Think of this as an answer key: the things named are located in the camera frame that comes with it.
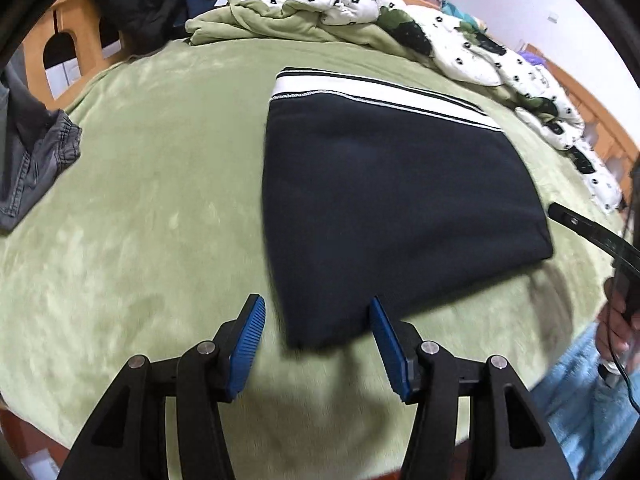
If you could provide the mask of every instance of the white wall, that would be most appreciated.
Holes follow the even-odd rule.
[[[622,58],[575,0],[450,0],[485,20],[508,47],[538,47],[576,78],[640,146],[640,89]],[[548,20],[551,12],[558,22]]]

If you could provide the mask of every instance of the green bed sheet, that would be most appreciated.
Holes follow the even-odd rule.
[[[221,408],[237,478],[354,480],[401,465],[415,410],[389,387],[372,337],[323,354],[283,345],[260,181],[268,99],[284,66],[476,102],[503,127],[545,205],[620,228],[590,202],[571,162],[512,112],[416,62],[347,43],[175,41],[89,84],[71,112],[83,128],[81,158],[0,240],[0,391],[15,413],[70,446],[127,358],[182,354],[258,292],[267,322],[254,368],[239,399]],[[610,274],[596,247],[550,228],[553,259],[410,321],[458,356],[505,355],[535,384],[593,319]],[[463,402],[459,438],[467,420]]]

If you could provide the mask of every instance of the silver bolt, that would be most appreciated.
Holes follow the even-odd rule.
[[[198,354],[207,355],[216,349],[216,344],[213,341],[203,341],[198,345]]]
[[[437,354],[440,351],[440,345],[435,341],[425,341],[420,345],[420,348],[425,354]]]
[[[127,364],[129,364],[129,368],[140,368],[145,363],[145,361],[146,359],[143,355],[134,355],[129,359]]]
[[[491,364],[496,368],[500,368],[500,370],[502,370],[503,368],[506,368],[507,364],[509,363],[507,362],[507,359],[505,359],[501,355],[494,355],[493,357],[491,357]]]

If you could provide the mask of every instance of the wooden bed frame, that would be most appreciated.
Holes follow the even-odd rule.
[[[437,8],[424,0],[404,0],[411,5]],[[78,96],[84,85],[98,72],[124,60],[129,55],[127,38],[120,34],[121,50],[103,58],[100,44],[100,13],[94,0],[57,0],[38,20],[23,41],[25,65],[29,90],[47,108],[65,108]],[[49,88],[44,68],[43,53],[47,41],[56,32],[70,34],[74,42],[80,79],[69,86],[65,92],[54,98]]]
[[[595,151],[604,162],[613,157],[617,157],[625,168],[625,176],[620,181],[622,193],[626,202],[629,203],[631,196],[631,179],[628,176],[636,158],[638,158],[638,147],[629,137],[626,130],[620,125],[616,118],[598,101],[591,93],[571,75],[562,70],[535,46],[528,44],[528,52],[546,59],[546,67],[549,72],[558,80],[566,91],[575,107],[582,115],[585,123],[594,123],[598,133],[598,142]]]
[[[424,0],[404,1],[412,5],[438,8],[436,4]],[[127,38],[120,34],[121,50],[112,56],[103,58],[98,30],[99,23],[100,13],[93,0],[57,0],[25,38],[23,45],[28,85],[31,92],[47,108],[65,108],[71,104],[81,89],[84,88],[84,85],[98,72],[126,59],[129,55]],[[47,41],[56,32],[68,32],[73,39],[81,77],[69,86],[62,95],[54,98],[47,81],[43,53]],[[528,45],[527,50],[543,56],[535,46]],[[612,157],[619,157],[623,167],[626,170],[630,170],[638,157],[638,147],[625,129],[572,76],[551,60],[547,59],[547,65],[553,76],[566,89],[567,95],[580,110],[585,122],[596,124],[598,142],[595,151],[600,158],[606,162]],[[622,179],[621,186],[628,202],[631,189],[631,182],[628,176]]]

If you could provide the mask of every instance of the ribbed blue pad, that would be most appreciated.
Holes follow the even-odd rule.
[[[376,338],[378,351],[385,365],[386,376],[391,388],[400,396],[402,402],[409,398],[411,391],[408,380],[407,362],[400,348],[398,337],[386,316],[378,298],[371,300],[369,307],[371,331]]]
[[[243,389],[251,365],[254,363],[255,352],[262,336],[266,311],[264,300],[261,296],[255,300],[254,307],[246,320],[238,344],[234,348],[229,358],[229,383],[226,387],[227,393],[232,399],[236,398]]]

